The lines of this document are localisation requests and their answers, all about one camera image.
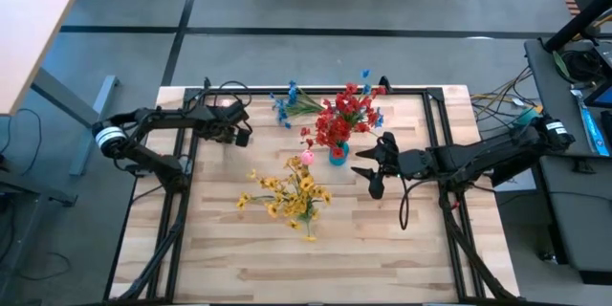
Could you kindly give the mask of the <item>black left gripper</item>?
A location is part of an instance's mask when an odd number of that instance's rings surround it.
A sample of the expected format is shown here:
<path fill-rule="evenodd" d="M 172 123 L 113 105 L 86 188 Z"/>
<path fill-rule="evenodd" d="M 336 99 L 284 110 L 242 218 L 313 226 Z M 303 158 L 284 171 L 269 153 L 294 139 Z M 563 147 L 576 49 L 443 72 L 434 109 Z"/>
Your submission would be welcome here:
<path fill-rule="evenodd" d="M 237 100 L 229 106 L 197 105 L 190 111 L 195 120 L 195 134 L 206 141 L 234 143 L 240 147 L 249 144 L 251 128 L 246 106 Z"/>

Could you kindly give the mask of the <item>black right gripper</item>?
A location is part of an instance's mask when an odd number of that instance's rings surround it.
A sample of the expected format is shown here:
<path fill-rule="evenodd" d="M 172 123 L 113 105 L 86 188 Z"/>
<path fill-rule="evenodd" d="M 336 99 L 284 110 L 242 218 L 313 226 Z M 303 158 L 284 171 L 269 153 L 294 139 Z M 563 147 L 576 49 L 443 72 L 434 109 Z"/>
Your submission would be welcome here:
<path fill-rule="evenodd" d="M 376 200 L 383 197 L 383 179 L 387 176 L 397 176 L 408 180 L 424 178 L 432 168 L 432 158 L 424 150 L 411 149 L 400 151 L 395 136 L 384 132 L 377 138 L 373 148 L 356 153 L 360 158 L 374 160 L 378 169 L 351 166 L 351 169 L 369 181 L 368 191 Z"/>

